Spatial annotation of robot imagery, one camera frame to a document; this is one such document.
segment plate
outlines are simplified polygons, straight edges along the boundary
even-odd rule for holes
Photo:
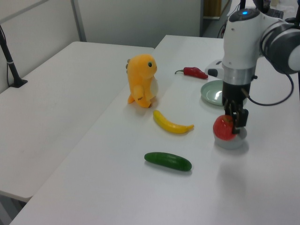
[[[202,86],[201,96],[204,100],[214,105],[222,105],[223,81],[210,81]]]

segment cucumber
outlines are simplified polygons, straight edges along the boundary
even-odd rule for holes
[[[192,164],[187,159],[165,152],[150,152],[145,155],[145,160],[157,165],[162,165],[175,170],[190,171]]]

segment stuffed animal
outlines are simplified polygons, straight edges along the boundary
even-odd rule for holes
[[[154,77],[157,66],[149,54],[137,55],[127,61],[126,69],[130,88],[128,104],[136,101],[143,108],[151,107],[151,99],[157,95],[158,83]]]

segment toy pepper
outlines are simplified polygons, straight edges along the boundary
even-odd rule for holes
[[[208,75],[206,75],[203,71],[198,69],[197,67],[184,67],[182,70],[177,70],[177,72],[183,72],[184,75],[193,76],[200,79],[207,79]]]
[[[158,83],[154,77],[157,66],[149,54],[137,55],[127,61],[126,69],[130,88],[128,104],[136,101],[140,107],[149,108],[157,95]]]

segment black pole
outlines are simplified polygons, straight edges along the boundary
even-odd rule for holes
[[[0,25],[0,45],[1,45],[1,48],[3,50],[3,53],[4,53],[4,56],[6,58],[6,61],[8,63],[8,66],[10,68],[10,71],[14,77],[14,84],[11,85],[11,87],[15,87],[15,88],[20,88],[21,86],[23,86],[25,83],[27,83],[26,80],[22,80],[20,77],[19,77],[19,74],[18,74],[18,71],[17,69],[15,68],[15,64],[14,64],[14,61],[13,59],[11,58],[11,55],[10,55],[10,52],[9,52],[9,49],[8,49],[8,46],[6,44],[6,39],[4,37],[4,33],[3,33],[3,30],[2,30],[2,27]]]
[[[240,0],[240,9],[244,9],[246,6],[246,0]]]

